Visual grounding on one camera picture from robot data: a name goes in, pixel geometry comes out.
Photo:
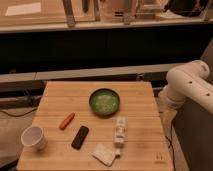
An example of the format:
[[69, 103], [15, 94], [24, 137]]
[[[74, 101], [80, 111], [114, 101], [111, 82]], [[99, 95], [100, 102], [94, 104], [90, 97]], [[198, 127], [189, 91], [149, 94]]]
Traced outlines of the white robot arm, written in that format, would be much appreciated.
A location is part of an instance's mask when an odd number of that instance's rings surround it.
[[213, 114], [213, 85], [206, 81], [209, 75], [209, 66], [202, 60], [178, 65], [167, 72], [167, 85], [159, 97], [173, 109], [180, 108], [190, 98]]

